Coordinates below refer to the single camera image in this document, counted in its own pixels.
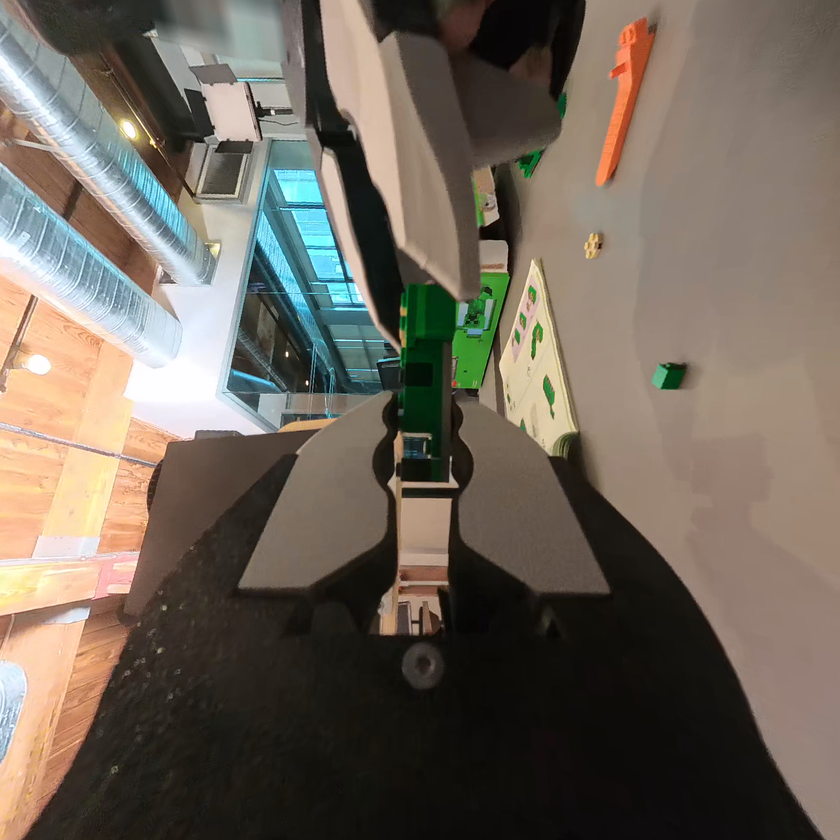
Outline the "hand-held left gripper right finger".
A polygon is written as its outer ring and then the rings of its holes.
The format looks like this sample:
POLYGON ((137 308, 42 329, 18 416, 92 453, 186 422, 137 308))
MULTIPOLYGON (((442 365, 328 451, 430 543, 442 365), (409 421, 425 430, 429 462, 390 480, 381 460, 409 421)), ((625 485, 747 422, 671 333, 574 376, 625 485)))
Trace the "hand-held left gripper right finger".
POLYGON ((546 452, 476 401, 459 402, 454 423, 450 584, 498 573, 538 598, 611 594, 546 452))

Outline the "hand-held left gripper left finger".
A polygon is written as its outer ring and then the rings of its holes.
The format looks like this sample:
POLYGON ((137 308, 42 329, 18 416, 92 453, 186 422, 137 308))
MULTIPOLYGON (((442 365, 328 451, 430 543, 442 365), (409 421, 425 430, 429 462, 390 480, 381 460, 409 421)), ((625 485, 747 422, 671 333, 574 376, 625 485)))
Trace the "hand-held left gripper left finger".
POLYGON ((396 579, 395 395, 301 446, 238 587, 312 601, 380 601, 396 579))

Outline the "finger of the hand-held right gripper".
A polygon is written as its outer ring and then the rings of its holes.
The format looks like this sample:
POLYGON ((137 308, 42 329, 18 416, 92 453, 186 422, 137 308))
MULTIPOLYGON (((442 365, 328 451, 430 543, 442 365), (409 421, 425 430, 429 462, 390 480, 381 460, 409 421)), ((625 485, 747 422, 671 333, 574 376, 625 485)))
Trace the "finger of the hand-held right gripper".
POLYGON ((376 328, 399 347, 403 278, 385 204, 371 179, 360 132, 348 108, 361 92, 361 62, 346 16, 362 11, 358 2, 318 3, 322 179, 353 280, 376 328))
POLYGON ((476 298, 480 246, 473 174, 550 144, 560 133, 547 89, 434 38, 381 42, 395 163, 381 188, 399 254, 456 300, 476 298))

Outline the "green brick assembly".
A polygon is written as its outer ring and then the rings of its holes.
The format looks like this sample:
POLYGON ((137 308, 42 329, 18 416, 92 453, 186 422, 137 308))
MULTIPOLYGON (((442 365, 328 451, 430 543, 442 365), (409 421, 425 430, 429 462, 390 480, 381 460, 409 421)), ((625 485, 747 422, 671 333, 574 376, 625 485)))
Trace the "green brick assembly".
POLYGON ((452 342, 416 339, 402 356, 402 478, 447 484, 453 438, 452 342))

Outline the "grey desk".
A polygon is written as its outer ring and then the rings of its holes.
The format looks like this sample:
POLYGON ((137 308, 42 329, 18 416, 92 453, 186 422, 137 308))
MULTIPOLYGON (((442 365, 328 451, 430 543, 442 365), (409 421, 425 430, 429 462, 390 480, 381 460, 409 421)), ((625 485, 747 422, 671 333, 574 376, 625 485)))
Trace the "grey desk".
POLYGON ((586 466, 728 651, 838 838, 838 2, 588 2, 561 136, 500 178, 542 261, 586 466), (622 30, 654 45, 595 184, 622 30), (604 246, 586 259, 601 231, 604 246), (686 363, 677 391, 657 364, 686 363))

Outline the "black and green brick build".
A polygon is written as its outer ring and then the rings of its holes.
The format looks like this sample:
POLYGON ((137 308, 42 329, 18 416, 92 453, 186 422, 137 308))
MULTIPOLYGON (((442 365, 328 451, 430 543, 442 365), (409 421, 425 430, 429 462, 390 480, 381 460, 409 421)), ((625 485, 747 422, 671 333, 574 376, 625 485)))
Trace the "black and green brick build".
MULTIPOLYGON (((562 90, 557 101, 557 113, 560 117, 561 123, 563 122, 566 111, 568 108, 568 92, 566 90, 562 90)), ((524 154, 517 160, 517 166, 522 174, 522 176, 526 179, 529 179, 533 176, 534 172, 538 168, 539 163, 547 149, 547 146, 543 146, 537 150, 533 150, 527 154, 524 154)))

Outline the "orange brick separator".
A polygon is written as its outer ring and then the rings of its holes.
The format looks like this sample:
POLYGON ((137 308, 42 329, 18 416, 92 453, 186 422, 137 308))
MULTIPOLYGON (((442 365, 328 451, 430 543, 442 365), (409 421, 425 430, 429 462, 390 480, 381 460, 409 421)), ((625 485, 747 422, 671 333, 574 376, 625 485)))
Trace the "orange brick separator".
POLYGON ((611 181, 620 163, 655 42, 655 32, 655 26, 646 17, 642 17, 627 25, 619 35, 615 65, 609 76, 617 83, 616 98, 595 173, 597 186, 605 186, 611 181))

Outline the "glass partition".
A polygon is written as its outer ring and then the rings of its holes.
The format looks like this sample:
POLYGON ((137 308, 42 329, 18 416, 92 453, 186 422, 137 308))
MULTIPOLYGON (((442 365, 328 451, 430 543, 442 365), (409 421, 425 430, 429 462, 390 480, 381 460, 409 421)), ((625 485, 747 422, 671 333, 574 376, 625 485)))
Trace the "glass partition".
POLYGON ((262 176, 226 396, 271 431, 347 413, 394 384, 333 231, 310 148, 273 140, 262 176))

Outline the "brick instruction booklet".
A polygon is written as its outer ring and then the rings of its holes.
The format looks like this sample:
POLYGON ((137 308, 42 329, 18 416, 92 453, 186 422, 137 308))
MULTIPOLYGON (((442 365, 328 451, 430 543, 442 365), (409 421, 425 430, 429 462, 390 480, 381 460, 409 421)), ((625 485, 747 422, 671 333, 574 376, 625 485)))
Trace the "brick instruction booklet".
POLYGON ((507 420, 549 456, 569 459, 580 432, 539 259, 530 263, 499 373, 507 420))

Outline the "white ceiling unit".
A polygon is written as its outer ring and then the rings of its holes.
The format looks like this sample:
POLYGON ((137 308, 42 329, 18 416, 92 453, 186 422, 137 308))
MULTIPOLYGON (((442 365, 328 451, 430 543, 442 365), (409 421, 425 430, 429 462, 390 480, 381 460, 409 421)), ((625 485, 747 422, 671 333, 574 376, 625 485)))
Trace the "white ceiling unit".
POLYGON ((256 145, 263 136, 250 85, 227 64, 190 66, 198 89, 184 90, 206 145, 195 192, 204 202, 242 201, 256 145))

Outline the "green toy set box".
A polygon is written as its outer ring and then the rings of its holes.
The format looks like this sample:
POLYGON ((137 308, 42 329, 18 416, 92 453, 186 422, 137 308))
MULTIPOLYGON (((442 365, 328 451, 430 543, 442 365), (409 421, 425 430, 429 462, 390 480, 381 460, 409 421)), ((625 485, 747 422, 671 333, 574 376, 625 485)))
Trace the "green toy set box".
POLYGON ((482 385, 510 282, 509 246, 494 174, 494 168, 486 166, 472 175, 480 283, 477 297, 457 305, 452 385, 460 390, 477 390, 482 385))

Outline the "silver ventilation duct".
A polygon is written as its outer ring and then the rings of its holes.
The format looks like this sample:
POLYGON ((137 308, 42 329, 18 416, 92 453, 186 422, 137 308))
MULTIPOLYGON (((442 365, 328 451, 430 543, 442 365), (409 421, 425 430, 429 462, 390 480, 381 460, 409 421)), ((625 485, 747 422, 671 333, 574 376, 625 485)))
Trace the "silver ventilation duct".
POLYGON ((1 166, 2 273, 151 369, 176 358, 182 325, 1 166))
POLYGON ((172 283, 212 284, 216 257, 77 68, 5 7, 1 99, 172 283))

